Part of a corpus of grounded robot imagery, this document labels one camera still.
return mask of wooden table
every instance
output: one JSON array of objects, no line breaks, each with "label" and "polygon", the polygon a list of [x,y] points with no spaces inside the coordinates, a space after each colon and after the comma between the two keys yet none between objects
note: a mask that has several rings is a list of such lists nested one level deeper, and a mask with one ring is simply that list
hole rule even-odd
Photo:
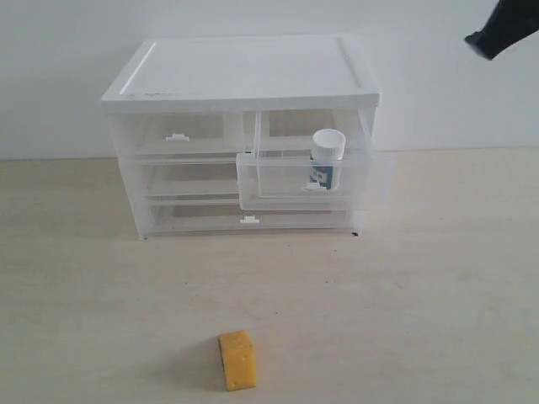
[{"label": "wooden table", "polygon": [[136,238],[114,160],[0,163],[2,404],[539,400],[538,149],[400,153],[360,238]]}]

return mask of white lid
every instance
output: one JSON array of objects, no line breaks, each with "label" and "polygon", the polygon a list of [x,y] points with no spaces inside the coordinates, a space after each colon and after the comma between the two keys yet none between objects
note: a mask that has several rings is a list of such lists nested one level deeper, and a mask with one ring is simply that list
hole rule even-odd
[{"label": "white lid", "polygon": [[322,129],[312,135],[311,156],[315,160],[341,160],[346,138],[335,129]]},{"label": "white lid", "polygon": [[103,96],[107,112],[372,108],[351,35],[148,40]]}]

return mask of plastic drawer organizer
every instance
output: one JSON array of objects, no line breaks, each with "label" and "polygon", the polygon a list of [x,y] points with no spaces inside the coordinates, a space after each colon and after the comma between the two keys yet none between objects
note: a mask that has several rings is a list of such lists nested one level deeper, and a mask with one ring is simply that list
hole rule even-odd
[{"label": "plastic drawer organizer", "polygon": [[[348,35],[148,40],[102,99],[142,238],[359,233],[394,166],[371,143],[378,101]],[[312,160],[322,129],[344,134],[342,159]],[[313,181],[313,167],[339,185]]]}]

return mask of black object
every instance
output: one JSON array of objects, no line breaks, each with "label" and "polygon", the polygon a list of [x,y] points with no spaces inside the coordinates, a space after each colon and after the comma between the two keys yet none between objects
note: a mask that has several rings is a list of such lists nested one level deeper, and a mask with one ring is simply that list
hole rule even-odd
[{"label": "black object", "polygon": [[539,29],[539,0],[500,0],[484,28],[464,40],[492,61],[501,51]]}]

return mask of white bottle cap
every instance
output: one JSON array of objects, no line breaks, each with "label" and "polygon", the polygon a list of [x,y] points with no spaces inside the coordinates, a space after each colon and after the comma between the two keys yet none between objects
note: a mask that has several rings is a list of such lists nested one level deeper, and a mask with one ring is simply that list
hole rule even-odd
[{"label": "white bottle cap", "polygon": [[335,129],[322,129],[312,135],[311,156],[314,160],[342,160],[346,138]]}]

